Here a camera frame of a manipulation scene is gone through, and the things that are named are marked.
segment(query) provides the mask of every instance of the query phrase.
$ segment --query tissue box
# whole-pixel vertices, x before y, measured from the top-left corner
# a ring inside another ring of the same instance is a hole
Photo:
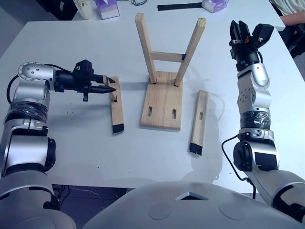
[[[108,3],[104,2],[104,0],[95,0],[95,3],[103,20],[120,15],[116,0],[108,0]]]
[[[201,6],[211,13],[226,8],[229,0],[203,0]]]

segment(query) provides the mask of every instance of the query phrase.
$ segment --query floor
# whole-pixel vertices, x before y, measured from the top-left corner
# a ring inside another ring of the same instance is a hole
[[[52,14],[45,12],[35,0],[0,1],[0,57],[28,21],[57,21],[57,19]],[[305,80],[305,53],[296,57],[294,61]],[[54,187],[61,190],[62,186],[54,185]],[[68,190],[66,186],[61,194],[61,200],[68,194]],[[130,190],[70,186],[70,194],[62,201],[61,211],[75,220],[77,228],[82,228],[85,222]],[[264,202],[260,195],[257,195],[256,198],[258,201]]]

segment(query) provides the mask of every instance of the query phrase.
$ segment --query wooden plank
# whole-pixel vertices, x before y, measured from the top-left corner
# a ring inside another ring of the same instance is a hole
[[[123,108],[122,108],[122,99],[121,99],[121,90],[120,82],[117,76],[112,77],[115,83],[110,83],[109,86],[116,89],[116,99],[113,100],[112,95],[110,94],[111,101],[111,116],[112,116],[112,131],[114,134],[124,131],[124,117],[123,117]]]
[[[208,92],[199,90],[197,95],[196,110],[193,120],[193,131],[190,143],[190,151],[199,155],[201,155],[203,148],[204,127],[208,98]]]
[[[157,83],[148,82],[141,125],[180,130],[183,84],[174,86],[177,73],[156,73]]]
[[[151,52],[151,58],[157,61],[183,62],[183,54],[170,52]]]
[[[205,18],[199,18],[196,23],[195,29],[193,31],[192,37],[190,39],[189,45],[187,46],[187,49],[185,52],[185,59],[182,62],[182,64],[180,65],[180,68],[178,70],[176,81],[175,81],[176,86],[180,85],[180,83],[184,77],[186,69],[189,66],[189,63],[196,50],[197,44],[201,38],[201,35],[202,35],[204,29],[205,29]]]
[[[108,85],[108,86],[109,86],[109,82],[108,82],[108,79],[107,79],[107,76],[106,76],[106,75],[103,75],[103,82],[104,82],[105,85]],[[114,100],[115,102],[117,101],[116,91],[110,92],[110,98],[111,98],[112,100]]]
[[[137,15],[135,16],[135,24],[137,26],[141,46],[143,49],[143,54],[144,54],[144,58],[145,58],[145,62],[146,62],[147,70],[148,70],[149,79],[150,79],[151,83],[155,83],[157,80],[156,70],[155,70],[154,63],[153,63],[153,60],[152,60],[151,54],[150,54],[152,51],[152,48],[151,48],[151,44],[149,41],[147,26],[146,26],[146,22],[145,22],[143,13],[137,13]]]

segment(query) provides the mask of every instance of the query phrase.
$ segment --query person's arm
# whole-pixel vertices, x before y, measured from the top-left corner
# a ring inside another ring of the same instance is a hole
[[[293,26],[305,23],[305,11],[281,16],[285,26]]]

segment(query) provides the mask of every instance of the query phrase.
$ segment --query white cup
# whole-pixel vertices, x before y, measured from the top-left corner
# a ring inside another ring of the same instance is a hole
[[[73,2],[82,18],[90,19],[93,17],[93,9],[90,0],[73,0]]]

